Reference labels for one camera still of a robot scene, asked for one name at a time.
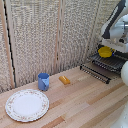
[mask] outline woven curtain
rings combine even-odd
[[[17,86],[37,80],[41,72],[52,75],[59,0],[6,0],[6,5]]]
[[[13,87],[10,73],[12,70],[9,69],[11,64],[9,60],[10,55],[7,53],[7,51],[9,51],[9,49],[7,49],[8,42],[5,40],[7,33],[5,33],[4,30],[6,27],[4,16],[3,2],[0,1],[0,93],[10,90]]]
[[[60,71],[85,62],[86,45],[91,37],[98,0],[65,0]]]

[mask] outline white plate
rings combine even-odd
[[[6,112],[14,120],[28,122],[42,117],[49,108],[49,100],[40,91],[27,89],[14,93],[6,102]]]

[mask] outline yellow bowl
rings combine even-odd
[[[98,53],[103,58],[107,58],[107,57],[112,56],[111,49],[109,47],[107,47],[107,46],[100,48],[98,50]]]

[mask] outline yellow sponge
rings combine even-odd
[[[70,80],[68,78],[66,78],[65,76],[60,76],[59,80],[63,83],[63,84],[70,84]]]

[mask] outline blue cup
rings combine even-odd
[[[38,88],[47,91],[49,88],[49,75],[47,73],[40,73],[38,75]]]

